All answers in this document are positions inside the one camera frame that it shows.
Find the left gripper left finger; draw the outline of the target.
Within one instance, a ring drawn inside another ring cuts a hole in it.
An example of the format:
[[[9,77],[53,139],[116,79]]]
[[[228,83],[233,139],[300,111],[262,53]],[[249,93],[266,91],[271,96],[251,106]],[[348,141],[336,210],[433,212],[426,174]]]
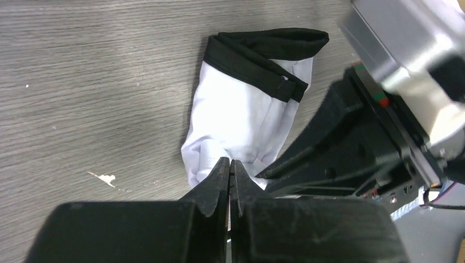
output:
[[[225,262],[230,162],[177,201],[57,206],[27,262]]]

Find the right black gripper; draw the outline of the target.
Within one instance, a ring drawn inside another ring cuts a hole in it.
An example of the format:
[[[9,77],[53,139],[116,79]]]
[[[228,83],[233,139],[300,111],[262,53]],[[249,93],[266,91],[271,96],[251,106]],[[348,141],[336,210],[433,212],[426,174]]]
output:
[[[331,83],[312,119],[257,177],[273,197],[358,197],[395,211],[421,187],[446,181],[446,162],[401,98],[386,94],[362,65]]]

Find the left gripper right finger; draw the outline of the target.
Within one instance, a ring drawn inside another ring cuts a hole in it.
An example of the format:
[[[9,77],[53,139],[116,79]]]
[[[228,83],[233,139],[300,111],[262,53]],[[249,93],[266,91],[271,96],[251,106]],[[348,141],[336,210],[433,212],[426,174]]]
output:
[[[272,198],[230,166],[233,262],[408,262],[387,211],[357,198]]]

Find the white black-trimmed underwear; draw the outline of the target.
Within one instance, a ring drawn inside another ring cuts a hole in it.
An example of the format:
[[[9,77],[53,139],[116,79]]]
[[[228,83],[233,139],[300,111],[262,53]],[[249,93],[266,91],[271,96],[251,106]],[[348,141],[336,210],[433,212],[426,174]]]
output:
[[[309,89],[325,31],[278,28],[220,32],[208,38],[181,155],[190,187],[217,161],[240,161],[251,179],[278,157]]]

